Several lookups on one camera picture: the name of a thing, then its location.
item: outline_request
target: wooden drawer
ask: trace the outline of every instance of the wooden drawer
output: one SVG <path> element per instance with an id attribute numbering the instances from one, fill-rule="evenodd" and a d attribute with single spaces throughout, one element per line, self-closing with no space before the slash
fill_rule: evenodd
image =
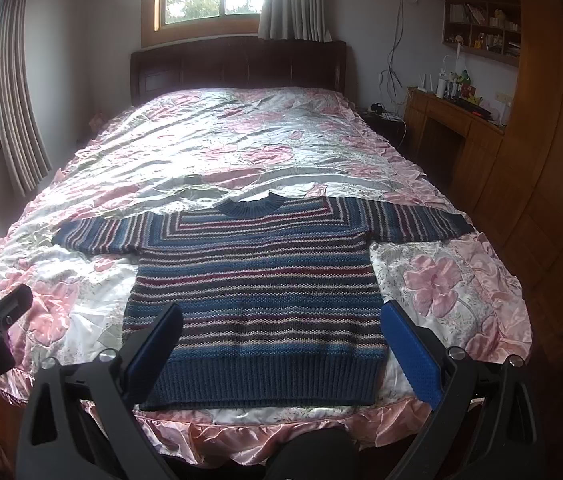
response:
<path id="1" fill-rule="evenodd" d="M 497 156 L 503 136 L 487 124 L 473 120 L 468 132 L 468 139 L 480 146 L 489 155 Z"/>
<path id="2" fill-rule="evenodd" d="M 419 110 L 420 112 L 426 112 L 426 105 L 428 104 L 428 97 L 420 92 L 413 92 L 410 97 L 409 106 L 412 106 L 415 110 Z"/>
<path id="3" fill-rule="evenodd" d="M 443 101 L 431 99 L 428 103 L 427 115 L 444 126 L 448 126 L 462 137 L 468 136 L 471 118 Z"/>

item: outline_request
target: wooden floor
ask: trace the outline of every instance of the wooden floor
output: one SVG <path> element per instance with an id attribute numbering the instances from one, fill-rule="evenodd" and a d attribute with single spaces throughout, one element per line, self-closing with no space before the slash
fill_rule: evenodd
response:
<path id="1" fill-rule="evenodd" d="M 543 433 L 548 447 L 549 471 L 551 478 L 563 478 L 563 375 L 555 376 L 541 349 L 534 349 L 529 361 L 529 371 L 535 391 Z M 11 464 L 15 463 L 17 439 L 23 410 L 11 406 L 0 397 L 0 442 Z M 467 417 L 465 428 L 474 427 L 477 412 Z M 414 437 L 409 437 L 390 446 L 366 449 L 361 452 L 361 466 L 364 480 L 384 480 L 397 464 Z M 455 458 L 461 457 L 456 450 Z M 445 464 L 446 473 L 452 471 L 451 458 Z M 260 479 L 264 469 L 261 466 L 239 466 L 228 463 L 219 470 L 203 470 L 177 461 L 169 461 L 181 480 L 248 480 Z"/>

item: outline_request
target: sweater collar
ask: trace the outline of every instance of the sweater collar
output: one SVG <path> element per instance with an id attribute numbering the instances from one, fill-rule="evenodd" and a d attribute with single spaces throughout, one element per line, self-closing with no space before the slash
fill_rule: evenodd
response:
<path id="1" fill-rule="evenodd" d="M 270 215 L 284 202 L 286 202 L 286 198 L 275 193 L 268 193 L 268 196 L 260 200 L 233 202 L 228 199 L 217 204 L 216 208 L 220 213 L 232 218 L 258 218 Z"/>

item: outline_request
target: tree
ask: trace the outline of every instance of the tree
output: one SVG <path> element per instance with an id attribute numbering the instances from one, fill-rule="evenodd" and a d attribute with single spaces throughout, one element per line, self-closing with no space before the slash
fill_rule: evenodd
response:
<path id="1" fill-rule="evenodd" d="M 235 9 L 231 9 L 229 12 L 231 14 L 256 14 L 259 12 L 255 7 L 252 6 L 253 0 L 246 0 L 246 2 Z"/>
<path id="2" fill-rule="evenodd" d="M 166 23 L 220 15 L 220 0 L 166 0 Z"/>

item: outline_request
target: striped sweater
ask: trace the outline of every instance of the striped sweater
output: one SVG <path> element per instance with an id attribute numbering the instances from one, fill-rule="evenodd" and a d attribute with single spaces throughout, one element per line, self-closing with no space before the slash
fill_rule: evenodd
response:
<path id="1" fill-rule="evenodd" d="M 54 243 L 136 253 L 124 336 L 180 304 L 184 330 L 143 409 L 372 404 L 386 359 L 369 244 L 472 231 L 461 215 L 357 198 L 251 202 L 64 224 Z"/>

